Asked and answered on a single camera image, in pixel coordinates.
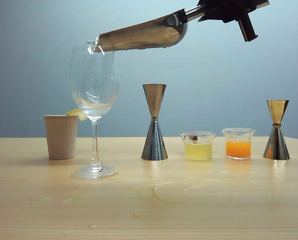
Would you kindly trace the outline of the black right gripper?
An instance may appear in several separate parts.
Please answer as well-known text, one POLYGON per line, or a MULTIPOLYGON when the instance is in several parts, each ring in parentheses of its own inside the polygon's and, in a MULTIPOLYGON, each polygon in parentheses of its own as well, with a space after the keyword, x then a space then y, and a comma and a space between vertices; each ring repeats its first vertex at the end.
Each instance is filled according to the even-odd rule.
MULTIPOLYGON (((197 5, 202 5, 204 8, 215 8, 221 2, 222 0, 199 0, 197 5)), ((225 5, 224 10, 212 9, 202 15, 198 19, 198 22, 221 20, 224 23, 228 23, 235 20, 238 22, 244 41, 250 42, 258 37, 255 34, 249 17, 249 13, 257 8, 256 0, 229 0, 225 5)))

